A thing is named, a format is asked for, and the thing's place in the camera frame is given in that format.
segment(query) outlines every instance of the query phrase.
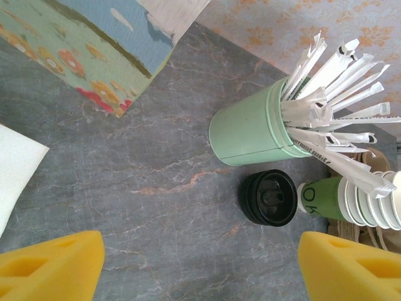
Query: yellow foam object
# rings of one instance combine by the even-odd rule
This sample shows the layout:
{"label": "yellow foam object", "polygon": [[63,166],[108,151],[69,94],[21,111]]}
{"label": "yellow foam object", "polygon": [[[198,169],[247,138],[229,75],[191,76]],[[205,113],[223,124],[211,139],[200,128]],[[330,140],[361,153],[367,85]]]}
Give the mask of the yellow foam object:
{"label": "yellow foam object", "polygon": [[0,254],[0,301],[92,300],[104,259],[98,231]]}
{"label": "yellow foam object", "polygon": [[305,232],[298,260],[311,301],[401,300],[401,255]]}

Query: green plastic container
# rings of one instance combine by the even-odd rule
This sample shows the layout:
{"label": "green plastic container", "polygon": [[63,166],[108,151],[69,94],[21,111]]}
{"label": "green plastic container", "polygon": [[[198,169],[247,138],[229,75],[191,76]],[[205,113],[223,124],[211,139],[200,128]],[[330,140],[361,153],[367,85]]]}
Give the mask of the green plastic container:
{"label": "green plastic container", "polygon": [[209,140],[222,162],[242,166],[310,156],[294,145],[283,124],[280,97],[286,80],[215,114]]}

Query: orange patterned wallpaper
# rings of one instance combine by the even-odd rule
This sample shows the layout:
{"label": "orange patterned wallpaper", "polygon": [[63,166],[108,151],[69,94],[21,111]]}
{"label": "orange patterned wallpaper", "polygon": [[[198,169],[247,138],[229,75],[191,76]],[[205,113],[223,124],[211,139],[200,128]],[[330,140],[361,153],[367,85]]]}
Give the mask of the orange patterned wallpaper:
{"label": "orange patterned wallpaper", "polygon": [[[386,101],[392,115],[401,115],[400,20],[400,0],[212,0],[197,19],[287,73],[319,30],[328,43],[324,58],[342,40],[358,38],[360,55],[373,54],[392,66],[380,78],[385,91],[351,109]],[[401,141],[400,124],[383,128]]]}

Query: marble surface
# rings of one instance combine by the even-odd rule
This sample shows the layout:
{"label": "marble surface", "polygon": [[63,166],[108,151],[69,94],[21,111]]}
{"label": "marble surface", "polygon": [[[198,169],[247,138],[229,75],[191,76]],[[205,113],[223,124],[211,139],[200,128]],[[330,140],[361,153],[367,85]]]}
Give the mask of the marble surface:
{"label": "marble surface", "polygon": [[212,116],[284,76],[193,25],[121,118],[0,41],[0,122],[50,147],[17,202],[0,252],[100,230],[107,257],[94,300],[307,300],[296,251],[326,221],[297,212],[252,224],[237,203],[247,175],[327,176],[314,158],[225,166]]}

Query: green cup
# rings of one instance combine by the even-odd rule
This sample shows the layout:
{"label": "green cup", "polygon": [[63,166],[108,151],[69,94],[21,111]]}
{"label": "green cup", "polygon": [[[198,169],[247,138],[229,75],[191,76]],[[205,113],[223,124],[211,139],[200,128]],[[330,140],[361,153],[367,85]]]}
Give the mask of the green cup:
{"label": "green cup", "polygon": [[331,177],[302,184],[298,188],[298,207],[307,213],[346,221],[343,214],[345,179]]}
{"label": "green cup", "polygon": [[280,98],[287,78],[213,116],[209,140],[216,156],[230,166],[308,157],[289,138]]}

